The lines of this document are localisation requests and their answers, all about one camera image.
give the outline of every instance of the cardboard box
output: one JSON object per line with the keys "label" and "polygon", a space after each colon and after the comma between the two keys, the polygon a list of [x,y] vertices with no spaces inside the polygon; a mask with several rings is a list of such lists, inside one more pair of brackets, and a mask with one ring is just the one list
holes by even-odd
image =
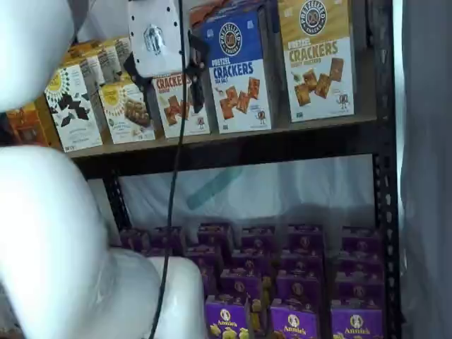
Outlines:
{"label": "cardboard box", "polygon": [[209,295],[206,300],[209,338],[254,338],[246,295]]}
{"label": "cardboard box", "polygon": [[6,113],[16,143],[61,149],[58,133],[44,95],[34,102]]}
{"label": "cardboard box", "polygon": [[143,93],[132,81],[106,84],[99,94],[113,143],[155,140],[155,125]]}
{"label": "cardboard box", "polygon": [[383,311],[369,300],[335,299],[331,302],[333,339],[382,339]]}
{"label": "cardboard box", "polygon": [[86,59],[66,62],[55,72],[44,93],[65,152],[102,145],[109,138]]}
{"label": "cardboard box", "polygon": [[195,112],[191,95],[191,80],[187,77],[187,104],[183,113],[183,76],[182,73],[170,74],[153,79],[162,125],[167,138],[177,138],[181,131],[181,122],[185,118],[185,136],[209,134],[211,132],[210,118],[204,105]]}
{"label": "cardboard box", "polygon": [[319,315],[314,305],[297,299],[275,299],[271,318],[275,339],[320,338]]}
{"label": "cardboard box", "polygon": [[271,129],[279,92],[264,1],[220,10],[200,32],[210,46],[209,96],[220,133]]}
{"label": "cardboard box", "polygon": [[278,2],[292,122],[354,113],[349,2]]}

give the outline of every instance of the annie's logo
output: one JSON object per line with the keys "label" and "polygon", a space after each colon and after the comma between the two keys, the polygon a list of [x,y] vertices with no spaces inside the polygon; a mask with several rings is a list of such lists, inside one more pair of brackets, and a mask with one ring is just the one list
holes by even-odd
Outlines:
{"label": "annie's logo", "polygon": [[346,328],[345,332],[347,334],[370,334],[370,331],[368,328],[363,328],[364,320],[359,315],[355,314],[350,318],[350,325],[353,328]]}
{"label": "annie's logo", "polygon": [[326,8],[319,0],[308,0],[299,12],[299,24],[307,35],[319,34],[326,24]]}
{"label": "annie's logo", "polygon": [[289,326],[284,326],[284,331],[306,335],[304,328],[299,328],[299,319],[294,314],[290,314],[287,318]]}
{"label": "annie's logo", "polygon": [[220,46],[224,53],[233,57],[242,48],[242,32],[234,23],[226,23],[220,30]]}

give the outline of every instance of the white device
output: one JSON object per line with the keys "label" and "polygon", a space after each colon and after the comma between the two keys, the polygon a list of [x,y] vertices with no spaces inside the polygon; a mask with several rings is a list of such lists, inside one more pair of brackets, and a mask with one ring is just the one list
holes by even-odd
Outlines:
{"label": "white device", "polygon": [[[0,281],[27,339],[142,339],[163,258],[109,249],[88,183],[63,154],[0,150]],[[199,269],[170,258],[159,339],[204,339]]]}
{"label": "white device", "polygon": [[[136,70],[143,78],[182,72],[177,0],[129,1],[129,35]],[[188,63],[189,8],[184,13],[184,53]]]}

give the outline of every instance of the cracker box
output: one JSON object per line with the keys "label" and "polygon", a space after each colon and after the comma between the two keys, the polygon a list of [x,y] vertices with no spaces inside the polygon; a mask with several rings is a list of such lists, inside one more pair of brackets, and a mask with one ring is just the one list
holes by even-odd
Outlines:
{"label": "cracker box", "polygon": [[113,143],[155,140],[143,93],[132,81],[106,84],[99,94]]}
{"label": "cracker box", "polygon": [[201,28],[220,133],[271,129],[278,104],[263,2],[235,6]]}
{"label": "cracker box", "polygon": [[185,257],[192,260],[199,267],[212,266],[215,269],[215,274],[218,276],[224,267],[223,259],[221,257],[220,247],[197,245],[189,246],[186,249]]}
{"label": "cracker box", "polygon": [[226,222],[203,222],[198,228],[198,241],[200,244],[218,245],[226,261],[231,258],[234,248],[234,237],[231,225]]}
{"label": "cracker box", "polygon": [[256,335],[265,335],[267,311],[263,300],[261,274],[245,268],[226,268],[221,273],[220,285],[226,292],[247,293],[251,304],[251,324]]}
{"label": "cracker box", "polygon": [[253,226],[242,229],[242,247],[276,251],[275,226]]}
{"label": "cracker box", "polygon": [[206,300],[209,338],[254,338],[246,295],[209,295]]}
{"label": "cracker box", "polygon": [[354,112],[349,2],[278,2],[292,122]]}
{"label": "cracker box", "polygon": [[185,119],[185,136],[209,134],[211,132],[206,106],[195,111],[191,94],[191,80],[186,78],[187,103],[183,110],[184,98],[182,73],[169,74],[153,79],[153,87],[167,138],[179,137],[182,119]]}
{"label": "cracker box", "polygon": [[109,138],[86,59],[66,62],[56,71],[44,93],[65,152],[102,145]]}
{"label": "cracker box", "polygon": [[321,278],[314,271],[279,270],[276,286],[281,299],[294,297],[319,308],[323,304]]}
{"label": "cracker box", "polygon": [[61,149],[44,95],[20,109],[8,111],[6,116],[19,145],[40,145]]}
{"label": "cracker box", "polygon": [[287,229],[289,249],[315,250],[323,253],[325,249],[323,228],[320,225],[296,224]]}
{"label": "cracker box", "polygon": [[345,251],[359,251],[370,254],[381,254],[381,237],[377,230],[367,227],[348,227],[342,230],[342,249]]}
{"label": "cracker box", "polygon": [[275,339],[317,339],[319,316],[312,304],[298,299],[275,299],[271,305],[273,337]]}
{"label": "cracker box", "polygon": [[383,311],[371,300],[335,299],[331,328],[333,339],[383,339]]}
{"label": "cracker box", "polygon": [[170,231],[171,235],[167,236],[166,227],[156,227],[150,232],[150,245],[153,247],[165,247],[169,242],[175,256],[184,256],[186,242],[185,234],[182,227],[173,226]]}

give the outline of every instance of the purple box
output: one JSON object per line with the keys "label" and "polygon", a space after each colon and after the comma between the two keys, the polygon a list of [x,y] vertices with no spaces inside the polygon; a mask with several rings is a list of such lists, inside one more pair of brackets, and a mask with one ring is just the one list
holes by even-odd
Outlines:
{"label": "purple box", "polygon": [[183,256],[186,248],[185,235],[182,227],[171,227],[171,235],[168,240],[167,228],[156,227],[150,232],[150,245],[152,247],[165,247],[169,241],[169,246],[175,256]]}
{"label": "purple box", "polygon": [[344,299],[368,299],[381,304],[384,300],[383,276],[362,271],[336,272],[333,296]]}
{"label": "purple box", "polygon": [[275,226],[245,227],[242,229],[242,247],[275,252]]}
{"label": "purple box", "polygon": [[279,270],[276,286],[278,298],[296,298],[318,308],[323,305],[321,279],[314,271]]}
{"label": "purple box", "polygon": [[283,270],[314,271],[323,277],[323,254],[305,249],[283,249],[280,257],[280,267]]}
{"label": "purple box", "polygon": [[271,305],[275,339],[320,338],[319,316],[311,304],[297,299],[275,299]]}
{"label": "purple box", "polygon": [[198,228],[198,242],[205,245],[218,245],[226,261],[231,258],[234,248],[232,228],[226,222],[202,223]]}
{"label": "purple box", "polygon": [[251,325],[256,335],[265,335],[267,311],[263,300],[262,277],[256,270],[226,268],[221,273],[220,284],[225,292],[247,293],[251,307]]}
{"label": "purple box", "polygon": [[383,276],[383,261],[378,254],[341,251],[333,265],[336,271],[361,271]]}
{"label": "purple box", "polygon": [[297,224],[287,229],[287,245],[289,249],[317,250],[323,253],[325,248],[323,228],[320,225]]}
{"label": "purple box", "polygon": [[246,295],[209,295],[206,321],[209,338],[253,338]]}
{"label": "purple box", "polygon": [[377,230],[365,227],[344,226],[342,229],[342,249],[348,252],[381,254],[381,237]]}
{"label": "purple box", "polygon": [[218,276],[223,270],[223,260],[221,258],[220,247],[197,245],[186,249],[185,257],[192,260],[198,267],[212,266]]}
{"label": "purple box", "polygon": [[331,328],[334,339],[383,339],[383,312],[372,301],[336,299]]}

